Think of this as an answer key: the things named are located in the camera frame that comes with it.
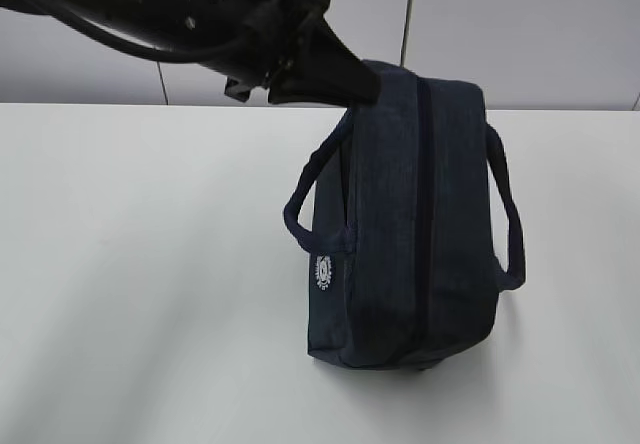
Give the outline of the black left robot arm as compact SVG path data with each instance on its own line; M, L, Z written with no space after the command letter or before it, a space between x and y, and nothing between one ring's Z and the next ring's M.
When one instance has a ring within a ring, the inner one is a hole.
M197 64L226 79L246 102L265 89L272 104L373 104L377 74L334 33L331 0L1 0L3 8L50 16L120 53Z

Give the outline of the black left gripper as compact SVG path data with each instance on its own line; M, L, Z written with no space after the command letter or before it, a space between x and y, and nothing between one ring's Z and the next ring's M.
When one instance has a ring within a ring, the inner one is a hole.
M263 88L274 105L372 105L381 79L325 20L331 0L189 0L192 62L227 79L245 102Z

